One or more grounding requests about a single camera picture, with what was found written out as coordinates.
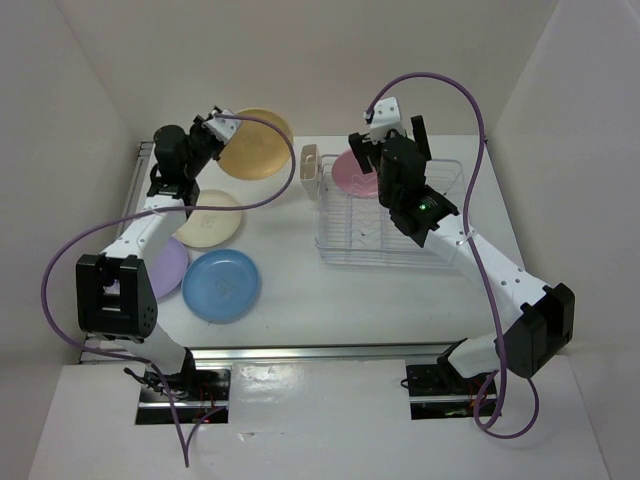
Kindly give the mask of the pink plastic plate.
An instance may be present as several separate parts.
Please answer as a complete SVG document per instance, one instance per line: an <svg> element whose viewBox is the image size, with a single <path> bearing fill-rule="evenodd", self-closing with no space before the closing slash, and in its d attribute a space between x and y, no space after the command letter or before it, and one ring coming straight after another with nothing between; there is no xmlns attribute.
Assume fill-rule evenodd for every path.
<svg viewBox="0 0 640 480"><path fill-rule="evenodd" d="M335 185L345 194L359 198L372 198L378 195L376 174L363 173L350 150L336 158L331 167L331 177Z"/></svg>

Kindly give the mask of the cream plastic plate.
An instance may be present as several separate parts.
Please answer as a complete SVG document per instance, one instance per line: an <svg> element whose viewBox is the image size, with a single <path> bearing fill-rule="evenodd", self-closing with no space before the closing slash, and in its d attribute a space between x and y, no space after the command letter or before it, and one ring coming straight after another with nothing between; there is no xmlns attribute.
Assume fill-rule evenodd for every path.
<svg viewBox="0 0 640 480"><path fill-rule="evenodd" d="M222 190L202 190L197 206L234 207L237 200ZM191 248L206 249L230 239L242 222L241 211L194 211L174 236Z"/></svg>

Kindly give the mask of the yellow plastic plate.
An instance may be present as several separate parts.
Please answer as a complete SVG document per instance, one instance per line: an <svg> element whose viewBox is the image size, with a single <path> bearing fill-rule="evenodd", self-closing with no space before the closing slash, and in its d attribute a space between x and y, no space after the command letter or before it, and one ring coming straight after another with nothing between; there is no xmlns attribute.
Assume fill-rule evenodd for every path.
<svg viewBox="0 0 640 480"><path fill-rule="evenodd" d="M243 120L218 165L231 177L254 181L276 174L289 158L289 148L279 133L262 123Z"/></svg>

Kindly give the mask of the purple plastic plate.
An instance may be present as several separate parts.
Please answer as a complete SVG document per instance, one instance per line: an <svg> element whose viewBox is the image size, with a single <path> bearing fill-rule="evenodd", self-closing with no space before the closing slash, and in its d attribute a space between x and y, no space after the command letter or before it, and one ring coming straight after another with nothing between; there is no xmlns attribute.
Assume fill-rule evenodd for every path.
<svg viewBox="0 0 640 480"><path fill-rule="evenodd" d="M189 266L185 246L170 238L149 268L149 279L157 300L172 293L182 282Z"/></svg>

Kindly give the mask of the blue plastic plate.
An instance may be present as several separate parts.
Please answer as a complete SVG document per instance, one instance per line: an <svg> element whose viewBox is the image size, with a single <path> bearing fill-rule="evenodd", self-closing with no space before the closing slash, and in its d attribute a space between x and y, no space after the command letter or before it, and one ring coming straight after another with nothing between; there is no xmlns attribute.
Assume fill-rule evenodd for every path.
<svg viewBox="0 0 640 480"><path fill-rule="evenodd" d="M221 249L195 260L182 280L187 308L200 319L225 325L239 320L255 305L261 291L261 276L245 253Z"/></svg>

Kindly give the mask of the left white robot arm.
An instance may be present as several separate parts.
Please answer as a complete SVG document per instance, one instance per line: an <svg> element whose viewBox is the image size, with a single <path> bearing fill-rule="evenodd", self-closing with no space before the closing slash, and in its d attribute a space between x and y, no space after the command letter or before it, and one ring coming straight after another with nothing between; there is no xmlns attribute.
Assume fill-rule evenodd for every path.
<svg viewBox="0 0 640 480"><path fill-rule="evenodd" d="M139 217L101 253L85 254L76 263L81 330L149 360L142 383L158 388L163 377L163 388L176 399L191 397L199 376L189 349L158 324L148 268L186 223L184 209L195 205L200 193L197 175L224 149L205 122L198 116L188 130L166 125L156 131L156 163Z"/></svg>

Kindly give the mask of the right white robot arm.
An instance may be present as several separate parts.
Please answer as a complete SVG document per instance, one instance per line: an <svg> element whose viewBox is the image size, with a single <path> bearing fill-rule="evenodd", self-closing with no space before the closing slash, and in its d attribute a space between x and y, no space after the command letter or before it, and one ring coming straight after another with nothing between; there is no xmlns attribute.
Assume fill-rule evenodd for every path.
<svg viewBox="0 0 640 480"><path fill-rule="evenodd" d="M420 117L411 139L392 129L382 139L353 133L348 142L360 169L377 177L378 198L394 226L419 247L447 261L495 308L495 335L464 339L451 347L437 369L440 386L462 391L472 377L506 368L532 378L573 337L575 294L550 286L513 263L465 225L458 208L426 182L428 142Z"/></svg>

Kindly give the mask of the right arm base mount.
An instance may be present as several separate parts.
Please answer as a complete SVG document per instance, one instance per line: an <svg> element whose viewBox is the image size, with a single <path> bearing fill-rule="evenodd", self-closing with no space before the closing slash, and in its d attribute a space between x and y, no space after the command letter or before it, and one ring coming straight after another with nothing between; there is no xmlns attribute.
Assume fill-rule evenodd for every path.
<svg viewBox="0 0 640 480"><path fill-rule="evenodd" d="M412 420L470 418L486 376L463 378L436 364L406 366L400 381L409 395Z"/></svg>

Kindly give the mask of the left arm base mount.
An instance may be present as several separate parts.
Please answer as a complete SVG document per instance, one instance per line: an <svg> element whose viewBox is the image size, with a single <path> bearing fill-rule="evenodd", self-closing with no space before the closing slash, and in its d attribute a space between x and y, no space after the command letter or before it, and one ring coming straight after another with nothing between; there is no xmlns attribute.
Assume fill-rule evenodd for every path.
<svg viewBox="0 0 640 480"><path fill-rule="evenodd" d="M169 425L173 423L170 403L166 389L156 373L145 370L138 375L125 367L124 373L140 386L136 425ZM172 398L181 425L226 424L229 419L229 398L231 370L216 368L198 370L195 382L191 386L179 386L177 376L167 378L172 388Z"/></svg>

